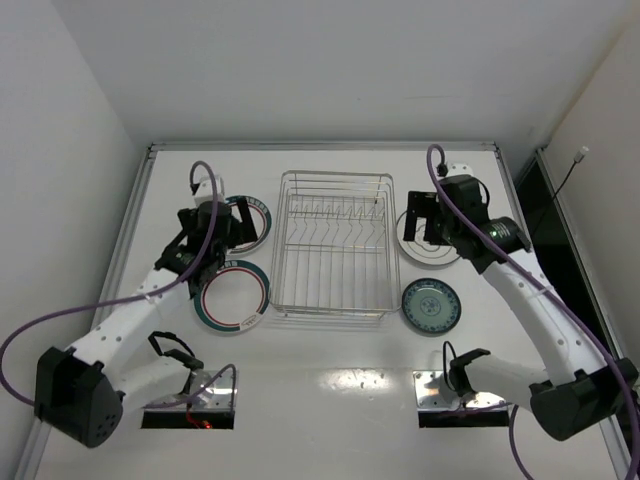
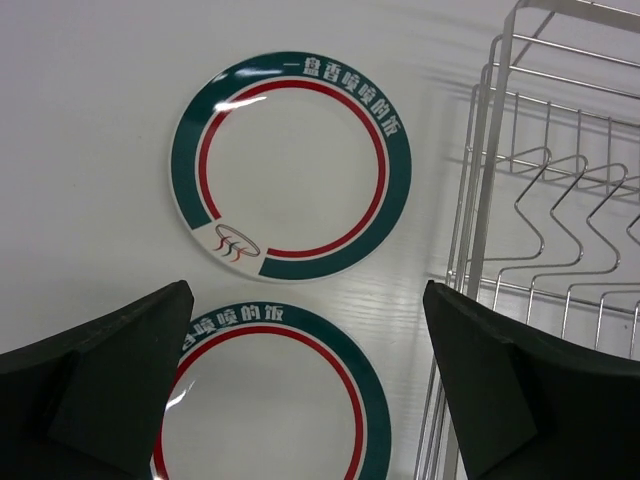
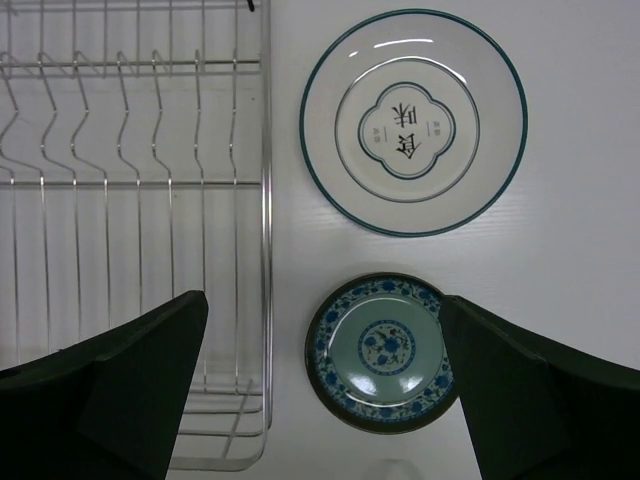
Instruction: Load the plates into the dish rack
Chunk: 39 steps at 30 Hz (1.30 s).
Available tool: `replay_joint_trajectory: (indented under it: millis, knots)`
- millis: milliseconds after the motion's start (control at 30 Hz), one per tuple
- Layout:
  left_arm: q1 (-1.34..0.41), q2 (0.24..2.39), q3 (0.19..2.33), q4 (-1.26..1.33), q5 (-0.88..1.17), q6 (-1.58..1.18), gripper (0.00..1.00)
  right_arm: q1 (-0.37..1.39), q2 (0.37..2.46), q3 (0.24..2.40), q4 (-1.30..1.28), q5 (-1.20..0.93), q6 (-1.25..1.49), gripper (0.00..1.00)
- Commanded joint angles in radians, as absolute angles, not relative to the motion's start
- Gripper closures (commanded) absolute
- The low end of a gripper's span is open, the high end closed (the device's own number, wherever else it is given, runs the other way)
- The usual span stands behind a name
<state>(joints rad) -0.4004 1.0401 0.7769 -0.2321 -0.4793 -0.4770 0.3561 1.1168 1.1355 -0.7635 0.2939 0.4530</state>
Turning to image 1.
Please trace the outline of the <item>blue patterned green plate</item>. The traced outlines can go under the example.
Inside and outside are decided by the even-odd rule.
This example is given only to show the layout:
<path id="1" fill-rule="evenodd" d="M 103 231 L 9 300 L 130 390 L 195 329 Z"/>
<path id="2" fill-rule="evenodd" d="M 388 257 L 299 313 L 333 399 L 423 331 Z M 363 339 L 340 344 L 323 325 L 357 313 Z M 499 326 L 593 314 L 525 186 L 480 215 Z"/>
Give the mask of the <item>blue patterned green plate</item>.
<path id="1" fill-rule="evenodd" d="M 418 331 L 441 335 L 458 324 L 462 304 L 458 294 L 447 283 L 435 278 L 420 278 L 403 291 L 401 311 Z"/>

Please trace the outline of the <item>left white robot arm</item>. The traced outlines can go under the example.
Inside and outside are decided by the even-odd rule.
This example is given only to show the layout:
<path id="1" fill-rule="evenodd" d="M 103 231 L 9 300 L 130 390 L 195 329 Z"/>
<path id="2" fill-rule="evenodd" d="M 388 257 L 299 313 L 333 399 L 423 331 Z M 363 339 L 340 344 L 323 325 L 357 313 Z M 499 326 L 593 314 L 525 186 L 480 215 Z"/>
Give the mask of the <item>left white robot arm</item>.
<path id="1" fill-rule="evenodd" d="M 185 399 L 203 363 L 172 349 L 150 364 L 123 369 L 160 324 L 202 292 L 222 269 L 229 250 L 257 239 L 249 204 L 207 200 L 178 213 L 179 234 L 140 285 L 104 321 L 67 349 L 49 348 L 39 359 L 35 416 L 88 448 L 109 438 L 124 414 L 163 408 Z"/>

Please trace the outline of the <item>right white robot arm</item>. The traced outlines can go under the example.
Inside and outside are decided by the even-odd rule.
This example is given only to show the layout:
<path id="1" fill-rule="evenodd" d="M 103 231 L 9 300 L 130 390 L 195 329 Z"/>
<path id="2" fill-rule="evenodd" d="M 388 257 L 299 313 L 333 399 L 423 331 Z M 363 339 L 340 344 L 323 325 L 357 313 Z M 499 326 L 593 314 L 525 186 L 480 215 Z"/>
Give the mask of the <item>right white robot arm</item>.
<path id="1" fill-rule="evenodd" d="M 476 348 L 449 363 L 448 386 L 460 397 L 490 392 L 533 414 L 552 438 L 564 441 L 618 413 L 623 390 L 639 373 L 627 358 L 606 363 L 565 304 L 542 282 L 543 272 L 525 232 L 511 218 L 490 218 L 484 185 L 471 175 L 440 180 L 448 199 L 407 195 L 405 240 L 426 222 L 424 239 L 449 245 L 503 298 L 538 351 L 544 367 L 531 369 Z"/>

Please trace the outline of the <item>white plate with dark rim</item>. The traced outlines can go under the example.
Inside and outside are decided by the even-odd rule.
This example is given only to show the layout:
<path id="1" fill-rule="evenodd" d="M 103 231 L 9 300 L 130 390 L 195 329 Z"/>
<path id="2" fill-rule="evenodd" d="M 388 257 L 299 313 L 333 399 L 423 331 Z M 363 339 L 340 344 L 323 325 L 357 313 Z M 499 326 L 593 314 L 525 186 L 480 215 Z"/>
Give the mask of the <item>white plate with dark rim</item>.
<path id="1" fill-rule="evenodd" d="M 419 218 L 416 223 L 415 239 L 404 239 L 406 212 L 402 212 L 396 222 L 397 243 L 402 252 L 415 263 L 425 268 L 446 267 L 460 259 L 456 250 L 451 246 L 441 246 L 424 240 L 426 220 Z"/>

